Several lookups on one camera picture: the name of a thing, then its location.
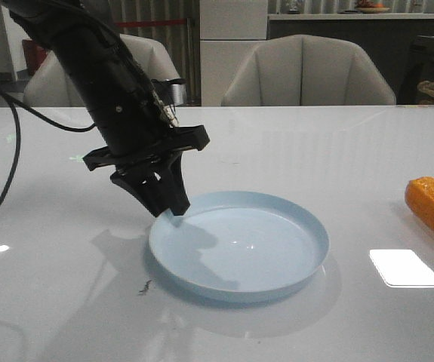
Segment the white table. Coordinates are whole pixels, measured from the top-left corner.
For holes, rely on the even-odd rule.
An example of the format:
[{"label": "white table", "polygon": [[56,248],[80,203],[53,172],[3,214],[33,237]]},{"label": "white table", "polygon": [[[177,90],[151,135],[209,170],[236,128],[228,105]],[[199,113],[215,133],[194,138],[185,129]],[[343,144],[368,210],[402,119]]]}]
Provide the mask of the white table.
[{"label": "white table", "polygon": [[[78,162],[104,146],[22,113],[19,169],[0,209],[0,361],[434,361],[434,288],[391,288],[374,249],[413,250],[434,271],[434,234],[404,203],[434,176],[434,108],[182,108],[211,143],[186,152],[191,196],[249,190],[314,213],[331,249],[310,284],[267,305],[184,292],[153,260],[153,218]],[[45,109],[88,124],[84,109]],[[0,190],[14,149],[0,109]],[[147,293],[140,295],[147,281]]]}]

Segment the chair backrest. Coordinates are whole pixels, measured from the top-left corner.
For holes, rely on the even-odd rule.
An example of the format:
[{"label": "chair backrest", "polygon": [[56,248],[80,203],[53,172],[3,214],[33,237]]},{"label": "chair backrest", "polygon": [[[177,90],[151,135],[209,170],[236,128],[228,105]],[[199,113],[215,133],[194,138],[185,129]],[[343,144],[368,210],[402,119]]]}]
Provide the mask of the chair backrest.
[{"label": "chair backrest", "polygon": [[395,94],[361,47],[313,35],[257,44],[222,100],[222,106],[390,104]]},{"label": "chair backrest", "polygon": [[[121,39],[150,79],[164,81],[180,77],[160,42],[132,35],[121,35]],[[53,52],[49,53],[27,84],[23,101],[32,107],[84,106],[72,81]]]}]

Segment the glossy table surface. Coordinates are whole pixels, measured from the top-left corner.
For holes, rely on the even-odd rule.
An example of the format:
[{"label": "glossy table surface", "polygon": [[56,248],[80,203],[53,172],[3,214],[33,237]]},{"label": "glossy table surface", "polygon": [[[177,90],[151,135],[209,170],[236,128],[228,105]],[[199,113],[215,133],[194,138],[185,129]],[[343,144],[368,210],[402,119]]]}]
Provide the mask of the glossy table surface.
[{"label": "glossy table surface", "polygon": [[[42,111],[90,124],[84,109]],[[190,197],[264,192],[329,234],[302,290],[255,305],[166,277],[148,249],[154,218],[111,184],[112,169],[81,163],[105,146],[97,130],[20,114],[20,164],[0,209],[0,361],[434,361],[434,287],[389,287],[370,259],[413,250],[434,272],[434,233],[404,202],[410,179],[434,176],[434,107],[177,109],[211,138],[183,156]],[[0,191],[13,151],[0,109]]]}]

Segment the robotic arm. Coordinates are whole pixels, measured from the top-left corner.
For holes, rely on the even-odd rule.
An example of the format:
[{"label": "robotic arm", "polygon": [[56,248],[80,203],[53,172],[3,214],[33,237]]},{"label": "robotic arm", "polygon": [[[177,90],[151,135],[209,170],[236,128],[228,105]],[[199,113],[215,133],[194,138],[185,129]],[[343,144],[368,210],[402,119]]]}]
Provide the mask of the robotic arm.
[{"label": "robotic arm", "polygon": [[0,2],[34,41],[56,54],[106,141],[107,147],[84,157],[89,170],[115,165],[112,182],[152,215],[168,208],[183,215],[189,201],[181,155],[202,150],[208,135],[203,126],[174,124],[171,107],[160,100],[119,35],[93,16],[99,1]]}]

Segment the light blue plate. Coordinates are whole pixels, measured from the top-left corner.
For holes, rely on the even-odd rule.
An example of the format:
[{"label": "light blue plate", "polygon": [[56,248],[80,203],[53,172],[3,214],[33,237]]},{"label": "light blue plate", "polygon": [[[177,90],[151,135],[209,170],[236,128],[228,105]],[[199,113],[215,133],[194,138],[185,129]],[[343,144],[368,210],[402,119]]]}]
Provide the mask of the light blue plate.
[{"label": "light blue plate", "polygon": [[262,302],[299,290],[322,265],[329,241],[309,211],[256,192],[215,192],[184,216],[156,219],[149,247],[174,280],[201,296]]}]

